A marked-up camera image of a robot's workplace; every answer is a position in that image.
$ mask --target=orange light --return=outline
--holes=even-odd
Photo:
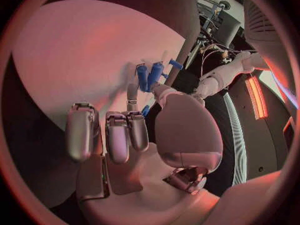
[[[247,79],[245,82],[250,94],[255,119],[257,120],[266,118],[268,116],[268,111],[259,81],[254,76]]]

